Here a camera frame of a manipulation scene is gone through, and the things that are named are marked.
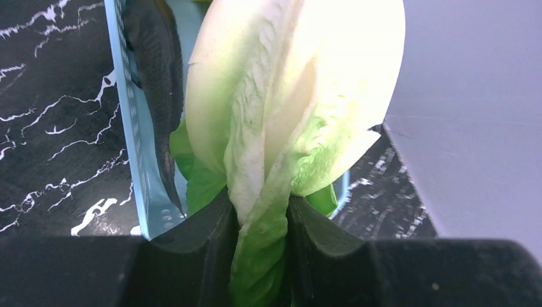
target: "white vein pattern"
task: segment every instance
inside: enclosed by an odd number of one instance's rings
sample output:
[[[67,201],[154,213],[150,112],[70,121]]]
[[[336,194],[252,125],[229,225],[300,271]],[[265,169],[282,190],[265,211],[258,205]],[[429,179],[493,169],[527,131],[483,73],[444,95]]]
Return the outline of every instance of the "white vein pattern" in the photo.
[[[100,90],[98,91],[98,94],[96,95],[96,97],[93,98],[93,99],[83,100],[83,99],[81,99],[79,97],[72,97],[72,96],[68,96],[68,95],[63,95],[63,96],[59,97],[56,101],[54,101],[53,103],[47,105],[43,109],[42,112],[37,114],[36,118],[29,125],[24,126],[20,130],[20,135],[23,137],[22,139],[24,141],[19,143],[19,144],[16,144],[16,142],[14,142],[14,141],[12,141],[10,139],[9,134],[12,132],[12,130],[11,130],[11,128],[8,128],[7,131],[6,131],[6,134],[4,135],[4,137],[2,139],[2,141],[0,141],[0,146],[2,146],[1,150],[0,150],[0,161],[5,158],[7,150],[15,151],[15,149],[18,146],[25,145],[27,143],[27,141],[24,139],[24,131],[26,129],[36,125],[37,123],[39,123],[40,120],[42,119],[43,115],[45,115],[45,113],[47,113],[47,111],[51,110],[54,107],[60,106],[61,102],[64,99],[73,99],[73,100],[76,100],[76,101],[78,101],[80,103],[83,103],[83,104],[86,104],[86,103],[89,103],[89,102],[94,102],[94,103],[96,103],[98,105],[97,109],[96,109],[96,111],[98,111],[102,107],[101,99],[102,99],[102,95],[104,94],[104,90],[106,88],[114,87],[115,85],[116,85],[115,74],[114,74],[114,71],[112,71],[110,74],[107,74],[107,75],[102,77],[102,86],[101,86]],[[71,142],[71,143],[63,146],[49,160],[54,159],[55,157],[60,155],[68,147],[74,146],[74,145],[79,144],[79,143],[82,143],[82,144],[85,144],[85,145],[97,145],[98,142],[100,141],[100,137],[103,135],[103,133],[105,131],[111,129],[112,121],[115,120],[115,118],[120,115],[119,111],[120,111],[120,105],[118,104],[116,106],[116,109],[115,109],[113,115],[110,117],[109,121],[105,124],[105,127],[103,127],[101,130],[99,130],[97,132],[96,136],[94,137],[94,140],[87,141],[87,140],[81,139],[81,140]],[[91,113],[88,113],[88,114],[84,114],[84,115],[90,116],[93,113],[95,113],[95,111],[93,111]],[[24,118],[26,116],[30,116],[32,114],[36,114],[36,109],[29,109],[28,111],[26,111],[24,113],[13,114],[13,115],[10,115],[10,116],[4,117],[4,118],[0,118],[0,120],[2,122],[7,123],[7,122],[19,120],[21,118]],[[65,133],[65,132],[69,131],[76,124],[77,124],[77,119],[75,119],[75,121],[73,122],[73,124],[71,124],[71,126],[68,126],[66,128],[63,128],[63,129],[58,129],[57,126],[54,125],[53,128],[51,128],[49,130],[45,130],[44,133],[46,133],[48,135],[62,134],[62,133]],[[74,188],[79,187],[79,186],[84,185],[84,184],[90,183],[92,180],[98,178],[100,175],[102,175],[104,173],[107,173],[108,171],[112,170],[116,166],[126,165],[126,164],[128,164],[126,149],[122,149],[122,150],[119,151],[119,153],[118,153],[118,155],[116,157],[112,157],[110,160],[106,161],[100,168],[98,168],[95,171],[94,175],[92,175],[89,178],[82,178],[82,179],[79,179],[76,182],[68,182],[68,180],[66,178],[63,178],[60,182],[58,182],[56,184],[48,183],[48,184],[45,184],[44,187],[39,189],[39,190],[31,191],[31,192],[27,193],[26,196],[24,197],[24,199],[20,203],[11,204],[11,205],[8,205],[8,206],[5,206],[5,207],[0,207],[0,214],[4,213],[4,212],[10,213],[10,211],[12,211],[12,210],[17,212],[17,214],[12,215],[12,216],[14,216],[14,218],[10,222],[8,222],[6,224],[0,224],[0,233],[5,231],[6,229],[8,229],[10,227],[18,226],[20,216],[22,214],[26,214],[26,213],[32,211],[32,209],[36,206],[36,204],[38,204],[40,202],[40,198],[43,195],[45,195],[47,193],[51,193],[53,191],[56,191],[56,192],[61,191],[57,202],[53,203],[52,205],[49,205],[49,208],[47,209],[47,211],[50,211],[53,208],[61,205],[62,202],[65,201],[66,199],[71,198],[72,197],[72,191],[73,191]],[[130,186],[130,191],[129,191],[127,199],[120,201],[119,206],[122,206],[122,205],[126,204],[128,201],[130,201],[132,199],[132,194],[133,194],[133,185]],[[83,220],[82,220],[81,224],[78,224],[77,226],[74,226],[72,228],[71,234],[72,235],[79,235],[79,232],[83,228],[87,227],[90,224],[90,222],[92,222],[92,220],[94,218],[104,215],[106,213],[106,210],[109,209],[111,207],[111,205],[114,205],[117,202],[118,202],[118,200],[116,198],[101,199],[100,201],[98,201],[96,204],[91,206],[90,209],[87,210],[86,214],[83,217]],[[110,234],[114,234],[115,232],[118,232],[118,231],[115,231],[114,229],[108,229],[108,233],[110,233]]]
[[[122,206],[126,204],[127,202],[129,202],[132,199],[133,193],[134,193],[134,184],[130,184],[130,195],[128,196],[127,199],[121,201],[119,203],[119,206]],[[87,227],[96,217],[104,215],[107,212],[107,209],[109,209],[109,207],[115,204],[117,204],[116,198],[108,198],[107,200],[105,198],[102,198],[101,200],[96,202],[94,205],[92,205],[92,207],[90,207],[86,211],[81,224],[78,224],[77,226],[72,227],[72,231],[71,231],[72,236],[78,237],[79,232],[81,230],[85,229],[85,227]],[[112,232],[119,233],[119,231],[116,229],[113,230]]]
[[[17,24],[15,26],[11,26],[6,29],[0,29],[0,36],[2,36],[4,40],[7,40],[12,35],[19,34],[22,30],[30,28],[32,25],[34,25],[34,23],[40,17],[45,18],[45,20],[49,21],[50,24],[47,25],[43,31],[35,30],[35,33],[38,33],[44,36],[44,39],[34,47],[34,58],[37,58],[38,51],[42,49],[45,44],[49,43],[50,40],[52,39],[50,35],[51,33],[65,33],[67,31],[81,30],[81,27],[85,26],[89,22],[96,21],[93,19],[82,19],[81,12],[94,10],[95,8],[104,6],[103,1],[91,4],[91,5],[80,6],[77,9],[77,23],[59,28],[56,25],[57,19],[58,18],[64,19],[64,17],[66,16],[66,14],[64,13],[64,8],[70,1],[71,0],[60,0],[57,3],[51,4],[49,7],[47,7],[46,10],[35,13],[30,18],[30,20],[24,24]],[[55,12],[56,8],[60,9],[59,13]]]
[[[65,8],[68,6],[70,0],[60,0],[46,9],[34,13],[29,20],[24,23],[16,24],[5,29],[0,29],[0,36],[3,40],[9,41],[10,38],[15,35],[21,35],[24,31],[31,31],[32,33],[38,33],[43,36],[41,40],[34,47],[33,57],[38,58],[39,51],[44,48],[44,46],[53,41],[53,40],[62,40],[62,36],[66,35],[67,32],[79,31],[81,27],[88,25],[90,22],[96,21],[92,18],[83,18],[82,12],[94,10],[95,8],[100,8],[104,6],[104,2],[97,2],[91,5],[80,6],[77,9],[77,22],[74,24],[69,24],[67,26],[58,25],[58,21],[66,17]],[[38,20],[46,20],[48,24],[44,28],[36,28]],[[26,71],[27,63],[16,63],[15,65],[10,65],[9,67],[0,68],[0,95],[2,95],[11,85],[15,84],[20,76]],[[81,104],[93,104],[96,105],[96,108],[92,108],[91,112],[86,114],[78,114],[77,118],[66,127],[60,127],[55,123],[51,123],[51,127],[45,130],[42,130],[44,134],[50,137],[61,136],[63,134],[69,133],[71,129],[78,125],[78,119],[81,119],[81,116],[93,116],[96,112],[99,112],[102,109],[102,97],[104,91],[108,88],[114,88],[116,86],[115,73],[114,70],[107,75],[103,75],[102,83],[99,91],[96,96],[91,99],[83,99],[73,95],[62,95],[58,97],[55,101],[47,104],[45,107],[30,107],[26,110],[19,110],[17,114],[3,114],[0,117],[0,129],[4,130],[3,134],[0,134],[0,163],[6,163],[4,158],[9,157],[10,155],[17,155],[17,149],[21,146],[26,145],[28,142],[32,142],[31,139],[25,137],[25,132],[29,129],[32,129],[38,124],[42,124],[44,121],[44,116],[51,110],[59,107],[63,107],[65,102],[73,103],[76,101]],[[19,120],[25,120],[28,123],[21,128],[19,126],[13,125]],[[108,130],[111,130],[112,123],[115,120],[120,120],[120,105],[117,105],[112,116],[109,120],[104,122],[104,126],[96,132],[94,136],[91,136],[90,139],[79,139],[73,141],[69,144],[66,144],[59,148],[54,154],[49,157],[49,161],[57,158],[63,154],[63,152],[72,146],[92,146],[99,145],[103,140],[103,135]],[[28,214],[38,205],[48,206],[47,211],[54,210],[55,208],[61,206],[63,202],[69,198],[73,197],[73,193],[76,193],[74,190],[76,187],[81,187],[83,185],[90,184],[93,180],[102,177],[104,174],[110,172],[115,167],[121,165],[127,165],[127,153],[126,149],[121,149],[117,155],[106,160],[101,167],[97,168],[94,174],[86,175],[86,178],[73,178],[69,181],[66,178],[62,178],[59,182],[44,182],[43,186],[35,191],[28,191],[25,196],[21,198],[21,201],[18,203],[11,204],[0,204],[0,215],[7,214],[7,218],[2,218],[2,223],[0,223],[0,233],[6,231],[9,228],[19,226],[19,219],[23,214]],[[94,205],[86,211],[86,213],[80,217],[80,223],[75,225],[70,234],[78,236],[81,230],[87,228],[92,221],[97,219],[100,216],[106,214],[107,210],[110,209],[113,205],[123,206],[124,204],[130,202],[133,198],[133,185],[130,185],[130,190],[126,191],[127,197],[124,200],[118,200],[117,198],[105,197],[98,200]],[[40,202],[45,195],[54,196],[56,199],[54,203],[50,200],[47,203]],[[99,227],[108,227],[104,229],[105,233],[115,234],[118,233],[118,227],[115,225],[100,225]],[[138,226],[132,229],[134,235],[139,235]]]
[[[371,203],[371,200],[377,200],[385,193],[388,193],[386,186],[376,187],[375,182],[384,175],[395,155],[395,150],[389,147],[375,163],[370,162],[370,164],[373,165],[371,171],[364,178],[359,178],[348,186],[344,205],[341,208],[338,208],[334,212],[334,215],[330,218],[336,218],[337,224],[340,224],[345,228],[349,228],[348,223],[345,224],[345,218],[348,216],[348,214],[341,213],[345,212],[345,210],[347,210],[348,213],[353,212],[351,208],[348,209],[347,207],[348,204],[352,201],[353,191],[358,189],[360,186],[374,186],[374,188],[372,189],[367,189],[367,192],[365,194],[357,195],[358,198],[360,198],[362,201],[366,201],[369,204]],[[399,184],[399,176],[406,177],[406,172],[407,169],[404,166],[401,166],[399,171],[392,178],[389,179],[390,182],[392,184]],[[368,208],[364,208],[364,210],[367,210],[367,214],[375,216],[376,219],[371,219],[370,223],[364,225],[365,229],[363,231],[363,239],[377,238],[385,218],[395,210],[405,210],[405,208],[401,208],[404,203],[400,200],[412,200],[417,196],[415,191],[411,191],[411,189],[409,188],[410,187],[401,185],[401,189],[395,195],[393,195],[393,197],[398,200],[396,203],[387,204],[386,206],[380,207],[379,209],[375,208],[372,204]],[[426,208],[423,204],[420,204],[420,207],[417,208],[412,208],[411,205],[406,205],[406,207],[410,207],[409,209],[407,208],[407,210],[412,210],[412,214],[403,214],[402,221],[393,222],[396,227],[395,238],[397,239],[410,238],[412,235],[414,235],[417,227],[421,225],[423,221],[428,217]],[[408,224],[408,227],[406,229],[403,227],[404,223],[402,222]]]

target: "black marble surface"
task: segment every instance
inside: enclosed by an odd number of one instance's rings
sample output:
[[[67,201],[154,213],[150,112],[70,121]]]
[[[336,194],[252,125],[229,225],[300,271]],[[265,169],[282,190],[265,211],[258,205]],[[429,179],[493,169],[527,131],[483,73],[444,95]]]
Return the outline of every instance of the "black marble surface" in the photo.
[[[104,3],[2,4],[0,236],[137,232]],[[436,235],[385,132],[351,177],[336,223],[362,238]]]

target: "gray wall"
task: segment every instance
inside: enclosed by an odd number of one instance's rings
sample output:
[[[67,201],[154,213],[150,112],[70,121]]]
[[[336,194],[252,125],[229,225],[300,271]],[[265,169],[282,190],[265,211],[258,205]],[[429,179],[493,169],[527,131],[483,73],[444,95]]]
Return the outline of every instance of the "gray wall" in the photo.
[[[405,0],[385,124],[437,231],[542,262],[542,1]]]

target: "green leaf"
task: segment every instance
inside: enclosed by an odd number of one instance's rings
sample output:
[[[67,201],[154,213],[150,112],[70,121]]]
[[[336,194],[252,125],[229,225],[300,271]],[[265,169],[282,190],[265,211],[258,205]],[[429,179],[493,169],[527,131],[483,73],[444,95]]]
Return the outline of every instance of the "green leaf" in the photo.
[[[169,135],[169,151],[175,159],[181,174],[188,181],[194,166],[194,152],[188,139],[188,131],[185,118],[181,119],[181,123],[177,130]]]
[[[194,157],[184,118],[177,130],[171,133],[169,148],[181,174],[188,182],[187,206],[188,215],[191,216],[216,197],[226,186],[226,179],[211,172]]]
[[[187,184],[188,215],[207,206],[225,186],[225,178],[210,171],[200,160],[194,159]]]
[[[328,217],[339,205],[333,184],[307,195],[305,198],[316,210]]]
[[[290,171],[279,162],[271,169],[239,230],[229,284],[234,306],[270,306],[281,289],[286,270],[290,192]]]

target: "black plastic holder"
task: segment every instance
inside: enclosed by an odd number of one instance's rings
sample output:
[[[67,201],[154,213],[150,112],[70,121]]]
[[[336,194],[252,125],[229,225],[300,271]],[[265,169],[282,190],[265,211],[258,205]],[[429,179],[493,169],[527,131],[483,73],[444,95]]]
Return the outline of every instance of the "black plastic holder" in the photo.
[[[361,241],[292,197],[289,274],[271,306],[542,306],[542,271],[508,240]],[[0,306],[230,306],[238,236],[226,190],[152,241],[0,239]]]

